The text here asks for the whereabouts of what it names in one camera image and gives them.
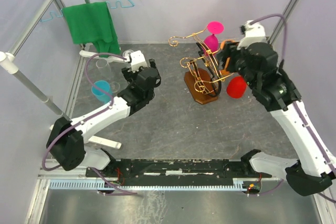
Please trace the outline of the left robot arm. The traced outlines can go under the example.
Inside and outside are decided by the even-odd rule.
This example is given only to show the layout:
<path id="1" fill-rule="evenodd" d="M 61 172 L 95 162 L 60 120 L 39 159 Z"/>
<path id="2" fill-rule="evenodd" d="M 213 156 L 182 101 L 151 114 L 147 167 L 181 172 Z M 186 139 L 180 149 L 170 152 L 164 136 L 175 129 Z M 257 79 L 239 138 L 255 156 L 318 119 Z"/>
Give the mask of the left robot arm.
<path id="1" fill-rule="evenodd" d="M 115 173 L 112 156 L 102 149 L 86 147 L 85 141 L 145 107 L 154 98 L 154 89 L 161 84 L 154 59 L 136 73 L 128 68 L 124 68 L 122 73 L 129 84 L 111 102 L 78 118 L 68 120 L 62 116 L 55 121 L 46 149 L 58 162 L 57 168 L 70 171 L 82 165 L 97 169 L 104 177 Z"/>

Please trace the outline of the blue plastic wine glass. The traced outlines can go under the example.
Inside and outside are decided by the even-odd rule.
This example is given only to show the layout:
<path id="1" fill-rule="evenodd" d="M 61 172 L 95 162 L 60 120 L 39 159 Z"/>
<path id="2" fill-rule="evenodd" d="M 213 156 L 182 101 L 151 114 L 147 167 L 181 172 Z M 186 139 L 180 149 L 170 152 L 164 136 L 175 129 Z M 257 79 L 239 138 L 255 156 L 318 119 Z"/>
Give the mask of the blue plastic wine glass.
<path id="1" fill-rule="evenodd" d="M 92 94 L 103 104 L 109 103 L 112 97 L 112 91 L 108 82 L 99 80 L 91 87 Z"/>

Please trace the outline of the small clear glass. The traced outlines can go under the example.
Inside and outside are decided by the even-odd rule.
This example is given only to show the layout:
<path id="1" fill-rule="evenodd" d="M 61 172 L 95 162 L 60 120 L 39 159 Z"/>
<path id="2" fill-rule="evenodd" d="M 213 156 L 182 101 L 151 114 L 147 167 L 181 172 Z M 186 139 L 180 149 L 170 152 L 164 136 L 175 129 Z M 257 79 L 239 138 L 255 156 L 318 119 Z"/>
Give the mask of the small clear glass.
<path id="1" fill-rule="evenodd" d="M 134 51 L 131 50 L 131 49 L 125 50 L 125 51 L 123 52 L 123 57 L 127 58 L 127 57 L 129 57 L 133 52 L 134 52 Z"/>

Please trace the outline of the clear wine glass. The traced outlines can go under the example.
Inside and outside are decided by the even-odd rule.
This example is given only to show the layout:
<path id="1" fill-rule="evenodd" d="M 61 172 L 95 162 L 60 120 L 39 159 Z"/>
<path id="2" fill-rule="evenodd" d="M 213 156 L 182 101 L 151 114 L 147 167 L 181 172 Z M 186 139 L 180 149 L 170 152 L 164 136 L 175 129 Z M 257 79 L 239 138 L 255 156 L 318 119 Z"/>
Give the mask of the clear wine glass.
<path id="1" fill-rule="evenodd" d="M 117 93 L 120 90 L 120 84 L 118 82 L 117 75 L 112 70 L 109 62 L 106 58 L 99 58 L 96 61 L 96 67 L 102 76 L 102 79 L 109 83 L 110 89 L 113 93 Z"/>

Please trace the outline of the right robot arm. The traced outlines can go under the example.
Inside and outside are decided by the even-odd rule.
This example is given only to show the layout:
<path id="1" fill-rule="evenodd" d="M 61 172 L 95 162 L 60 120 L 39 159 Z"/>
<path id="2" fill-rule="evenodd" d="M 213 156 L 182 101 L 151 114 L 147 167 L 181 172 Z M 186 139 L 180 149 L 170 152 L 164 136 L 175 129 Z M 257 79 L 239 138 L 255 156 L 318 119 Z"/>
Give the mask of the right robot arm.
<path id="1" fill-rule="evenodd" d="M 320 194 L 335 179 L 335 156 L 314 128 L 301 95 L 266 42 L 239 47 L 227 41 L 216 56 L 224 70 L 237 73 L 256 100 L 279 123 L 298 158 L 287 159 L 252 150 L 243 156 L 240 171 L 246 177 L 265 173 L 285 180 L 301 196 Z"/>

